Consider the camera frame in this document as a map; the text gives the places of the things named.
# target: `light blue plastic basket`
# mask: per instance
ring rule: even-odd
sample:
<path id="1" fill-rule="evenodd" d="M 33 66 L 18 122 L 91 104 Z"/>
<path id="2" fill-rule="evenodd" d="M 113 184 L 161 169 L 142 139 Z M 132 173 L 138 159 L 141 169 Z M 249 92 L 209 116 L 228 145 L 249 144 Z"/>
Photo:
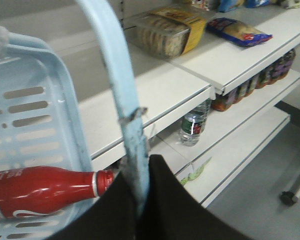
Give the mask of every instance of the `light blue plastic basket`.
<path id="1" fill-rule="evenodd" d="M 91 23 L 104 57 L 127 155 L 122 174 L 141 214 L 149 189 L 147 138 L 128 46 L 106 0 L 76 2 Z M 92 170 L 67 68 L 41 39 L 10 33 L 6 58 L 0 60 L 0 170 L 39 165 Z M 44 239 L 92 203 L 81 201 L 46 217 L 1 219 L 0 240 Z"/>
<path id="2" fill-rule="evenodd" d="M 15 33 L 9 38 L 0 60 L 0 171 L 40 165 L 92 171 L 65 65 L 40 39 Z M 44 239 L 92 203 L 85 200 L 45 217 L 0 219 L 0 240 Z"/>

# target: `green label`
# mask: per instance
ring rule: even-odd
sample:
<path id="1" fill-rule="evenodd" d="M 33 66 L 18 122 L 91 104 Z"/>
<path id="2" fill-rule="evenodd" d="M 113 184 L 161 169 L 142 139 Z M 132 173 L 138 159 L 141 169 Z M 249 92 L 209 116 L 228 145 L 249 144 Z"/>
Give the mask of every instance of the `green label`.
<path id="1" fill-rule="evenodd" d="M 196 134 L 200 134 L 202 123 L 203 123 L 202 121 L 201 122 L 191 122 L 184 118 L 182 120 L 181 128 L 187 134 L 196 135 Z"/>

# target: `blue snack bag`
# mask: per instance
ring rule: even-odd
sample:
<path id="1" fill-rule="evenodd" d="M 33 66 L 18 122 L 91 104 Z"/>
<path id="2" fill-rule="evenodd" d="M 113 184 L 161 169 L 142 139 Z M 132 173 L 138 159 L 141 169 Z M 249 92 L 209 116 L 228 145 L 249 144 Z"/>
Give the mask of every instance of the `blue snack bag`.
<path id="1" fill-rule="evenodd" d="M 271 4 L 270 0 L 247 0 L 246 7 L 247 8 L 256 8 L 261 6 L 267 6 Z"/>
<path id="2" fill-rule="evenodd" d="M 252 47 L 273 37 L 271 34 L 261 32 L 239 20 L 226 17 L 208 22 L 206 29 L 241 47 Z"/>
<path id="3" fill-rule="evenodd" d="M 245 0 L 221 0 L 218 11 L 219 12 L 229 12 L 237 9 L 244 4 Z"/>

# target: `yellow label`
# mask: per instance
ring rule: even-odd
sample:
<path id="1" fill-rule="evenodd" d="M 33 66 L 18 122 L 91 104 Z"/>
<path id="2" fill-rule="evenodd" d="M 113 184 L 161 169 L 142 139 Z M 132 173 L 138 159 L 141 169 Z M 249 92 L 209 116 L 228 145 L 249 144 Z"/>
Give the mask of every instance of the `yellow label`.
<path id="1" fill-rule="evenodd" d="M 206 20 L 195 14 L 180 9 L 164 7 L 151 12 L 152 14 L 163 16 L 167 19 L 175 20 L 187 25 L 190 28 L 189 37 L 185 44 L 182 54 L 193 49 L 198 45 L 206 26 Z"/>

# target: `black fabric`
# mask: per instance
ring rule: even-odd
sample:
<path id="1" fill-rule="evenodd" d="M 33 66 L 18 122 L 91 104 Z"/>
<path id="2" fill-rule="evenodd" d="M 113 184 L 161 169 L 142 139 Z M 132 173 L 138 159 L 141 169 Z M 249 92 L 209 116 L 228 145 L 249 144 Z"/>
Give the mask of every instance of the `black fabric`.
<path id="1" fill-rule="evenodd" d="M 119 173 L 87 212 L 48 240 L 133 240 L 135 212 L 134 197 Z"/>
<path id="2" fill-rule="evenodd" d="M 197 203 L 161 155 L 150 156 L 149 173 L 138 223 L 134 198 L 119 174 L 100 200 L 48 240 L 249 240 Z"/>
<path id="3" fill-rule="evenodd" d="M 249 240 L 197 203 L 161 155 L 151 155 L 150 191 L 137 240 Z"/>

